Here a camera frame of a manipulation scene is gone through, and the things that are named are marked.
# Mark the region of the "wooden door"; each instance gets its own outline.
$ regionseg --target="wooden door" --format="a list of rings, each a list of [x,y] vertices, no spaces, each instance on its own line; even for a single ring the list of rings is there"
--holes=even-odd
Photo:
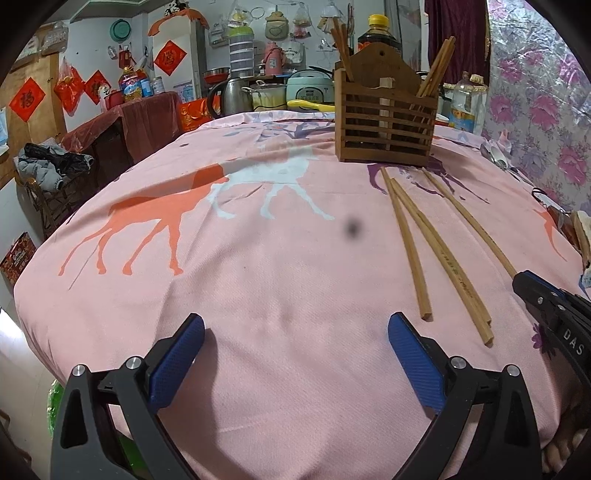
[[[41,143],[50,137],[59,143],[66,133],[66,122],[60,99],[53,89],[59,78],[59,54],[40,57],[37,61],[25,65],[9,73],[0,86],[0,108],[6,106],[6,120],[8,126],[9,154],[0,158],[0,188],[4,187],[14,176],[12,158],[25,143]],[[31,77],[45,92],[43,101],[31,115],[28,122],[24,122],[8,106],[19,89]]]

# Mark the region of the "electric kettle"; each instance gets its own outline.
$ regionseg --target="electric kettle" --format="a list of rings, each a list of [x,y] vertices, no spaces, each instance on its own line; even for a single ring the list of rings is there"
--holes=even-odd
[[[243,92],[248,81],[241,78],[224,80],[213,87],[207,95],[207,110],[213,118],[234,115],[235,113],[252,112],[252,97]],[[213,98],[220,92],[220,113],[213,108]]]

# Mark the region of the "blue gripper pad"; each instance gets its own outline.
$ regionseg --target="blue gripper pad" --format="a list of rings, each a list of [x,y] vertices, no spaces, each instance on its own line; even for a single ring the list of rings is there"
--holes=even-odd
[[[421,344],[418,333],[400,312],[390,317],[388,339],[421,405],[439,414],[446,402],[443,376]]]
[[[537,283],[541,284],[543,287],[549,289],[550,291],[555,292],[559,298],[561,298],[561,299],[564,298],[564,293],[561,290],[557,289],[555,286],[553,286],[551,283],[544,280],[542,277],[539,277],[538,275],[536,275],[535,273],[533,273],[530,270],[525,270],[523,273],[527,277],[529,277],[532,280],[536,281]]]
[[[175,333],[172,345],[150,375],[148,402],[153,412],[168,407],[205,339],[203,319],[192,314]]]

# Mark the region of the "white horse print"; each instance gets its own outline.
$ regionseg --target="white horse print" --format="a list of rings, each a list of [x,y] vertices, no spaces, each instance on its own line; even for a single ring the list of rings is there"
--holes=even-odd
[[[248,158],[239,158],[231,162],[224,163],[224,171],[229,180],[221,184],[212,184],[209,195],[206,199],[212,204],[218,217],[234,218],[233,213],[225,212],[217,203],[217,196],[220,192],[231,189],[234,185],[247,183],[269,183],[271,190],[265,196],[265,201],[261,206],[261,216],[268,219],[275,217],[269,211],[271,200],[283,189],[291,188],[300,198],[305,200],[312,208],[314,213],[320,215],[325,220],[334,220],[332,215],[328,215],[320,210],[313,202],[308,193],[300,186],[298,179],[302,178],[308,170],[310,164],[309,158],[314,158],[311,147],[293,147],[289,149],[288,157],[285,162],[261,162],[252,163]],[[234,172],[227,172],[228,167],[236,169]]]

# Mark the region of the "pink thermos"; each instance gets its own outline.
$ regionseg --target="pink thermos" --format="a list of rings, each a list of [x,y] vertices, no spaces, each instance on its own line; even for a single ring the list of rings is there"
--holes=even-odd
[[[265,47],[265,75],[283,73],[283,50],[272,41]]]

